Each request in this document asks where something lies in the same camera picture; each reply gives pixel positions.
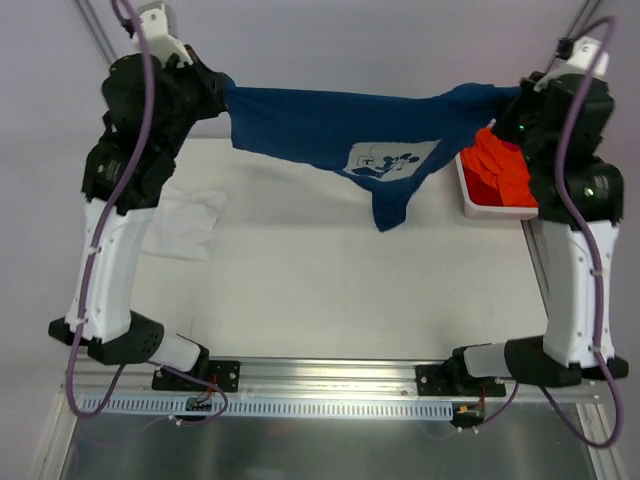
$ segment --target plastic container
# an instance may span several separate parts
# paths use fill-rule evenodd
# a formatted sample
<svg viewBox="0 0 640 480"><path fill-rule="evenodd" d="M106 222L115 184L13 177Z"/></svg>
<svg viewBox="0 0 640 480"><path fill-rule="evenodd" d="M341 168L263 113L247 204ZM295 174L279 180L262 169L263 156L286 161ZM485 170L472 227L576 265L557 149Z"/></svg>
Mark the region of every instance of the plastic container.
<svg viewBox="0 0 640 480"><path fill-rule="evenodd" d="M464 201L464 215L468 218L504 218L509 220L531 220L538 216L537 208L525 207L489 207L486 205L478 205L471 200L467 181L464 178L464 168L460 155L456 155L456 169L458 170L458 179L460 180L460 189L462 190L462 199Z"/></svg>

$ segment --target white wall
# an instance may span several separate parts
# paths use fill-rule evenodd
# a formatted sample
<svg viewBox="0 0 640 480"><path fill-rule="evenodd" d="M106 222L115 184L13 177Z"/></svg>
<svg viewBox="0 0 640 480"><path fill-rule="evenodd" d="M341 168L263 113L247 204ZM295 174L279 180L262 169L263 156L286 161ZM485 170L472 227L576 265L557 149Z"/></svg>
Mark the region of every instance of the white wall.
<svg viewBox="0 0 640 480"><path fill-rule="evenodd" d="M610 0L602 13L618 17L619 29L614 39L607 75L616 110L605 131L599 153L616 164L625 176L625 217L613 261L611 285L611 328L617 352L630 361L630 378L621 382L625 400L626 423L620 451L629 478L637 478L640 458L640 53L637 28L640 25L640 2Z"/></svg>
<svg viewBox="0 0 640 480"><path fill-rule="evenodd" d="M68 1L4 2L0 43L0 478L13 480L26 478L64 371L47 323L77 276L105 67Z"/></svg>

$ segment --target white cloth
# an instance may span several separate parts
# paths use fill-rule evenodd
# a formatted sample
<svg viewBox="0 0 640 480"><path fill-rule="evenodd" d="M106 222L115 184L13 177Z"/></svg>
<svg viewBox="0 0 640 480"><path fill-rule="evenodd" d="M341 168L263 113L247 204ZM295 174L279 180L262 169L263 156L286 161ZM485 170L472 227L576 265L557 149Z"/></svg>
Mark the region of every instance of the white cloth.
<svg viewBox="0 0 640 480"><path fill-rule="evenodd" d="M227 204L224 192L184 192L167 182L149 229L142 252L186 260L206 260L214 229Z"/></svg>

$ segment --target blue towel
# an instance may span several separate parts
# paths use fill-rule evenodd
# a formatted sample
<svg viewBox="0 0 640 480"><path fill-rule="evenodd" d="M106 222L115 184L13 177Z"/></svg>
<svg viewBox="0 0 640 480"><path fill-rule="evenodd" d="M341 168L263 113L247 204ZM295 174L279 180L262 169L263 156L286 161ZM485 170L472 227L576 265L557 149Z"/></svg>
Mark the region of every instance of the blue towel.
<svg viewBox="0 0 640 480"><path fill-rule="evenodd" d="M470 83L410 99L231 85L225 101L235 148L350 178L371 192L385 231L404 222L427 175L473 144L517 92Z"/></svg>

